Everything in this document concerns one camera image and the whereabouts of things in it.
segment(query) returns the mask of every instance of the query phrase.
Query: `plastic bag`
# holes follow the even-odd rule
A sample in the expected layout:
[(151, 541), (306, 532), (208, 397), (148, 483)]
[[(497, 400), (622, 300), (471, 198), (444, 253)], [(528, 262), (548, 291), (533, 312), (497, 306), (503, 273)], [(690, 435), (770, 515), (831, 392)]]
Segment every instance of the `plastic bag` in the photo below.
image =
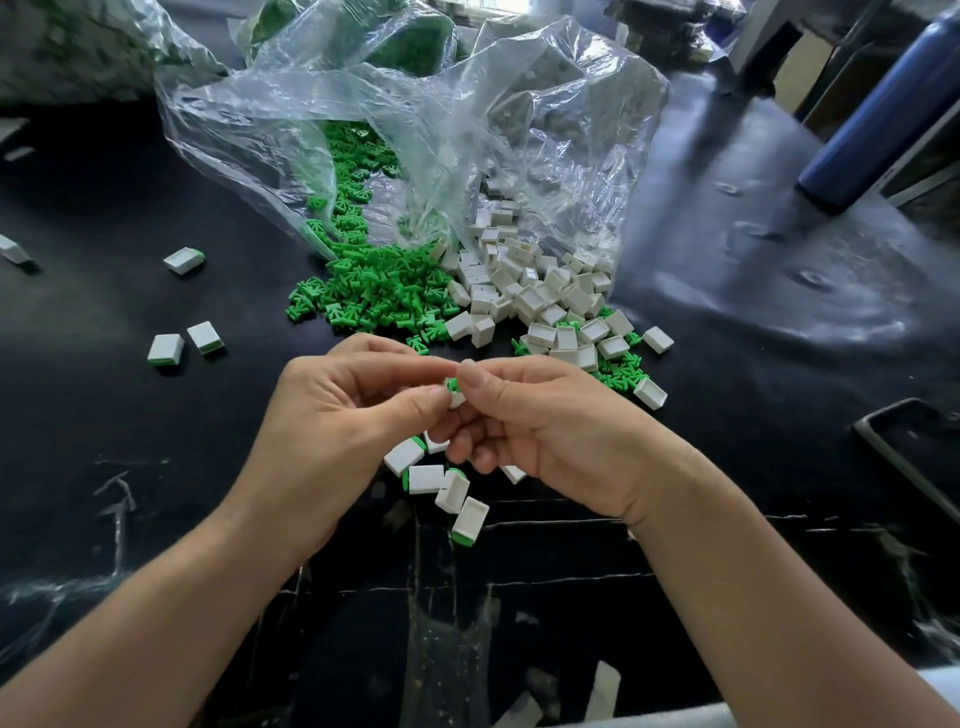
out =
[(226, 74), (154, 0), (0, 4), (0, 106), (131, 101), (158, 65)]
[(487, 23), (469, 57), (436, 75), (369, 63), (317, 70), (335, 56), (291, 39), (329, 33), (329, 16), (314, 10), (326, 2), (228, 79), (158, 78), (167, 137), (188, 161), (295, 231), (313, 214), (307, 194), (335, 195), (316, 130), (324, 120), (365, 120), (396, 151), (403, 178), (377, 212), (386, 239), (371, 229), (371, 242), (416, 245), (442, 232), (475, 248), (468, 224), (489, 173), (523, 204), (521, 232), (558, 252), (599, 250), (616, 262), (667, 88), (653, 66), (573, 18), (525, 17)]

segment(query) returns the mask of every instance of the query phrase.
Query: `blue bottle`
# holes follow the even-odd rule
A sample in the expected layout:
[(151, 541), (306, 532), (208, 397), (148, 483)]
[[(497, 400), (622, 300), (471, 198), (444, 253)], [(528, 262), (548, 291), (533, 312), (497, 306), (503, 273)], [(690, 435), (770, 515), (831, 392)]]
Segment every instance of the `blue bottle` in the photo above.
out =
[(960, 2), (914, 41), (797, 182), (842, 212), (960, 99)]

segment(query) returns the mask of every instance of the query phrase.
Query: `black table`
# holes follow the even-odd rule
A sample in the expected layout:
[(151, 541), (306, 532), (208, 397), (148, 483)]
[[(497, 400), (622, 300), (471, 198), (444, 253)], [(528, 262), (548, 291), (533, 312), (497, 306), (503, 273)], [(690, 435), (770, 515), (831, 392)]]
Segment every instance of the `black table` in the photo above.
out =
[[(677, 341), (644, 357), (669, 393), (657, 417), (911, 664), (943, 662), (915, 620), (957, 613), (960, 531), (850, 425), (903, 397), (956, 403), (960, 251), (878, 198), (827, 218), (792, 188), (811, 134), (709, 73), (672, 82), (613, 297)], [(18, 140), (36, 154), (0, 164), (0, 232), (41, 266), (0, 265), (5, 676), (214, 507), (283, 364), (338, 338), (283, 315), (321, 264), (179, 159), (152, 104), (34, 119)], [(161, 259), (184, 245), (208, 262), (180, 279)], [(148, 366), (154, 334), (205, 320), (225, 355)], [(102, 489), (121, 473), (132, 499)], [(533, 687), (577, 720), (598, 659), (623, 673), (619, 715), (718, 698), (621, 524), (498, 474), (471, 491), (502, 525), (451, 551), (443, 513), (411, 500), (404, 522), (399, 483), (378, 482), (254, 628), (213, 715), (293, 696), (294, 725), (480, 725)]]

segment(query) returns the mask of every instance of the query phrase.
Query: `hand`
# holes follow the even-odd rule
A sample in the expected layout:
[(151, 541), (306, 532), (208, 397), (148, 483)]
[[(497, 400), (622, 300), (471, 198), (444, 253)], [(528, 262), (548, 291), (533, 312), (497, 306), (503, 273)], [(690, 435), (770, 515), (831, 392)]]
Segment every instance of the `hand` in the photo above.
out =
[(589, 374), (546, 356), (465, 361), (467, 401), (433, 428), (479, 473), (516, 465), (605, 516), (639, 525), (660, 493), (709, 465), (686, 441)]
[(353, 336), (280, 375), (247, 463), (218, 509), (295, 566), (320, 548), (380, 462), (448, 411), (456, 362)]

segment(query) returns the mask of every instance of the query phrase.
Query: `phone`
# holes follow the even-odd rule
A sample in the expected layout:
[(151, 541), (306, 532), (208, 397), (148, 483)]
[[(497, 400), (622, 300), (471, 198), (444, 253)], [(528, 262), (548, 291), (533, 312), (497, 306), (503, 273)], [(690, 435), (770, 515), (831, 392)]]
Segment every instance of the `phone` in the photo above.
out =
[(960, 523), (960, 413), (911, 398), (878, 409), (853, 428)]

